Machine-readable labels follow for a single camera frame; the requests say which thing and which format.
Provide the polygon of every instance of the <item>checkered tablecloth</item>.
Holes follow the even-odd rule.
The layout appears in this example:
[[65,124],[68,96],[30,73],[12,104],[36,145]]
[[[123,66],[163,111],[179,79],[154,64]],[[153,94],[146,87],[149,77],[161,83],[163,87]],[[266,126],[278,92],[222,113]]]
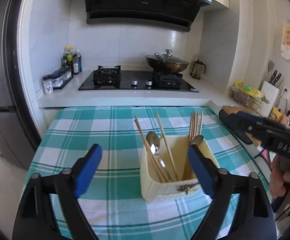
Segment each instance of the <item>checkered tablecloth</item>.
[[[187,135],[191,112],[203,111],[202,134],[219,165],[233,174],[258,173],[265,189],[268,182],[243,146],[229,134],[208,107],[71,107],[61,110],[45,134],[29,169],[42,176],[72,167],[94,143],[103,158],[86,194],[78,200],[100,239],[190,239],[211,200],[200,190],[177,201],[147,203],[141,196],[140,161],[143,141],[134,124],[137,116],[146,134],[160,134],[158,111],[166,135]],[[57,222],[64,236],[72,238],[57,195],[52,195]],[[229,230],[237,195],[232,196],[219,236]]]

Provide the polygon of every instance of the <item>black refrigerator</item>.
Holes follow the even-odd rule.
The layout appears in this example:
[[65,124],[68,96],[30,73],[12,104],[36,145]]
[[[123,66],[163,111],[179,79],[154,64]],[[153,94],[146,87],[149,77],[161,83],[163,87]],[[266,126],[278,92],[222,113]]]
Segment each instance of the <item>black refrigerator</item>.
[[21,86],[17,22],[21,0],[0,0],[0,156],[28,169],[40,143]]

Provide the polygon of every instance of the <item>white countertop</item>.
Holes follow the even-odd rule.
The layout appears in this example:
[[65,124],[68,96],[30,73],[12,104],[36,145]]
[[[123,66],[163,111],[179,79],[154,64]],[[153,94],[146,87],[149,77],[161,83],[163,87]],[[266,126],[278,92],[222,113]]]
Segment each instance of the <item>white countertop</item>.
[[161,90],[78,90],[92,73],[83,71],[62,89],[38,99],[41,108],[70,106],[206,106],[209,101],[216,105],[237,105],[203,80],[183,75],[199,93]]

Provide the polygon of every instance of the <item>human hand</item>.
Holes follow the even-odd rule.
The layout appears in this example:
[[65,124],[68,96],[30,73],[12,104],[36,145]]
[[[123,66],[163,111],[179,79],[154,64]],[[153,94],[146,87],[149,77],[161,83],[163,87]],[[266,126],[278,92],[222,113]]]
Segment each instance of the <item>human hand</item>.
[[277,197],[284,196],[286,192],[286,188],[284,187],[284,182],[290,182],[290,170],[283,173],[280,171],[280,156],[276,155],[272,162],[272,173],[271,173],[271,181],[270,181],[270,194],[274,199]]

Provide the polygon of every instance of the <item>screw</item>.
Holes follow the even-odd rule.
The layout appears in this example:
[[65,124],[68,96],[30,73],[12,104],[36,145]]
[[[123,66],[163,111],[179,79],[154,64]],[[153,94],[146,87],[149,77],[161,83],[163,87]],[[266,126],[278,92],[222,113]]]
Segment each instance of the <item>screw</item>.
[[69,174],[69,173],[72,173],[72,169],[71,168],[65,168],[62,170],[62,173],[63,174]]
[[250,176],[251,176],[253,179],[258,179],[258,174],[255,173],[255,172],[252,172],[252,173],[250,174]]
[[32,179],[37,179],[39,177],[40,177],[40,174],[38,172],[33,173],[31,176]]
[[220,168],[220,169],[218,169],[218,173],[226,175],[226,174],[228,174],[228,171],[224,168]]

